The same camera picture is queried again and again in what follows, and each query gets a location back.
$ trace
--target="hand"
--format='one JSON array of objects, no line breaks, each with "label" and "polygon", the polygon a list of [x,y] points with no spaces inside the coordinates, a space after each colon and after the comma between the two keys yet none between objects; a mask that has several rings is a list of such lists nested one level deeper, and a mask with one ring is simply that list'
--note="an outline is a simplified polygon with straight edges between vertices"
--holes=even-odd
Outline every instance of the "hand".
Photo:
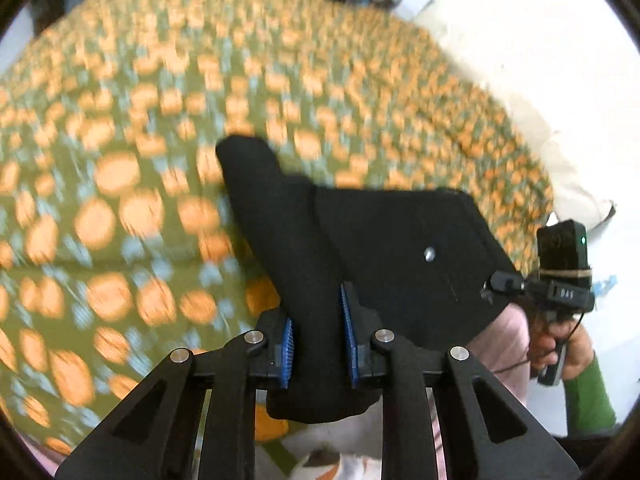
[{"label": "hand", "polygon": [[[540,371],[547,365],[558,362],[558,354],[551,352],[545,357],[539,357],[556,348],[556,340],[566,339],[574,329],[577,321],[572,319],[560,323],[546,324],[537,319],[531,328],[531,343],[528,357],[532,359],[531,366]],[[562,380],[575,379],[591,364],[595,357],[589,333],[580,325],[567,343],[566,358],[562,369]]]}]

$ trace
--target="black cable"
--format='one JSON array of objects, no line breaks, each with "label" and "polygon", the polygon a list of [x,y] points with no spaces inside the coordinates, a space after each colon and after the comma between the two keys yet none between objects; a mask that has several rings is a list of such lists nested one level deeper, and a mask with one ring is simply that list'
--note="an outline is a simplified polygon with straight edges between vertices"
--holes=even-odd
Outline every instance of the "black cable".
[{"label": "black cable", "polygon": [[[582,323],[582,318],[583,317],[584,317],[584,312],[580,314],[580,319],[578,319],[578,323],[575,324],[574,328],[571,330],[571,332],[569,332],[569,335],[564,340],[558,341],[558,343],[564,344],[564,343],[568,343],[569,342],[569,339],[571,339],[571,336],[575,334],[575,331],[578,330],[578,327]],[[536,356],[535,358],[531,358],[530,357],[530,358],[527,358],[524,361],[520,361],[519,363],[516,363],[514,365],[507,366],[506,368],[501,368],[499,370],[491,370],[491,372],[494,373],[494,374],[503,374],[505,372],[510,372],[511,370],[513,370],[515,368],[518,368],[519,366],[525,365],[527,363],[530,363],[533,360],[542,359],[543,357],[546,357],[546,356],[548,356],[549,354],[551,354],[551,353],[553,353],[555,351],[556,351],[556,349],[554,348],[553,350],[549,350],[548,352],[546,352],[546,353],[544,353],[542,355]]]}]

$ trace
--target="white floor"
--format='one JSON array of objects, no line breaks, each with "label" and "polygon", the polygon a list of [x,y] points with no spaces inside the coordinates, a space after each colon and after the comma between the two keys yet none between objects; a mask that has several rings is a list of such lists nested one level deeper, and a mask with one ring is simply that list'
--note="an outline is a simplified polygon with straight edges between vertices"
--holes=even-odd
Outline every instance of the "white floor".
[{"label": "white floor", "polygon": [[[405,0],[410,18],[429,0]],[[618,204],[608,226],[590,234],[596,276],[618,277],[602,308],[585,319],[619,418],[640,393],[640,56],[603,0],[439,0],[450,20],[480,40],[478,68],[500,70],[545,116],[570,135],[584,173]],[[32,36],[18,16],[0,43],[0,72]],[[554,433],[564,428],[561,388],[532,384],[529,407]]]}]

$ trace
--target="triangular cutout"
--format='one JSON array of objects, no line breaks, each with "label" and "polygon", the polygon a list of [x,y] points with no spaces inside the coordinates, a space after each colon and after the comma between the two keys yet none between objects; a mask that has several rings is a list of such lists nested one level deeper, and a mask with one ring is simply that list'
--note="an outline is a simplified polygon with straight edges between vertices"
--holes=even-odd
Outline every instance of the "triangular cutout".
[{"label": "triangular cutout", "polygon": [[527,427],[520,418],[483,379],[474,379],[473,386],[491,442],[500,444],[527,433]]},{"label": "triangular cutout", "polygon": [[151,426],[166,392],[166,381],[158,381],[113,430],[113,436],[134,444],[148,439]]}]

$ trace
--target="metal pin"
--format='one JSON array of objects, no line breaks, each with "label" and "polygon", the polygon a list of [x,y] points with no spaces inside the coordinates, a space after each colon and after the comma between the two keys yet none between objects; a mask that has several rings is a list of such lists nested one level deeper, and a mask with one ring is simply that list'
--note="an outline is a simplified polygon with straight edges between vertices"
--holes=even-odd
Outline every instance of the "metal pin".
[{"label": "metal pin", "polygon": [[436,257],[436,249],[433,247],[427,247],[424,250],[424,260],[426,262],[432,262]]},{"label": "metal pin", "polygon": [[264,334],[259,330],[251,330],[244,334],[244,340],[251,345],[255,345],[264,339]]},{"label": "metal pin", "polygon": [[376,339],[381,343],[391,343],[395,337],[396,335],[386,328],[381,328],[376,332]]},{"label": "metal pin", "polygon": [[183,363],[189,358],[189,351],[186,348],[176,348],[170,355],[174,363]]},{"label": "metal pin", "polygon": [[465,361],[469,358],[469,350],[463,346],[454,346],[449,353],[451,354],[451,357],[457,361]]}]

